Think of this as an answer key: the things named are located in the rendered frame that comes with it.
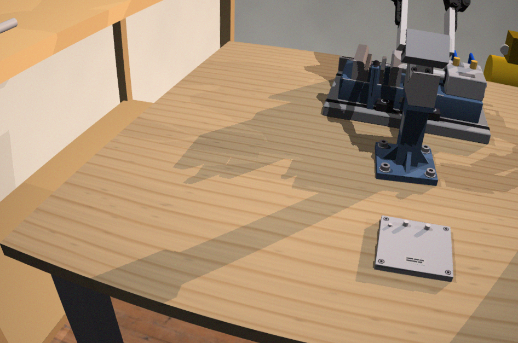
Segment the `dark grey metal block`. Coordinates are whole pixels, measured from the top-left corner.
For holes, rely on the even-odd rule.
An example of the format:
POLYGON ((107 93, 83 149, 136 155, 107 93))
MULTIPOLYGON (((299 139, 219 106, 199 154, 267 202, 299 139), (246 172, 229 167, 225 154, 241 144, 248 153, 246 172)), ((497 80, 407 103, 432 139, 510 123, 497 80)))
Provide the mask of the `dark grey metal block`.
POLYGON ((406 45, 401 62, 443 69, 449 64, 450 36, 406 29, 406 45))

